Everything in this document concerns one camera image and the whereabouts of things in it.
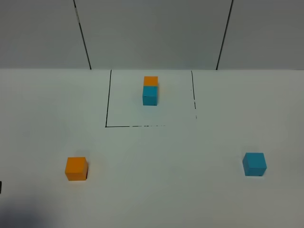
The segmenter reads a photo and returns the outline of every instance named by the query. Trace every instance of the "wooden block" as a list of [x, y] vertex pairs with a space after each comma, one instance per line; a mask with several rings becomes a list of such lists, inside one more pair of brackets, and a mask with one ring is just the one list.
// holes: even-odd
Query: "wooden block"
[[158, 86], [158, 77], [145, 76], [143, 80], [143, 86]]
[[67, 158], [66, 177], [69, 181], [85, 181], [88, 171], [88, 163], [85, 157]]

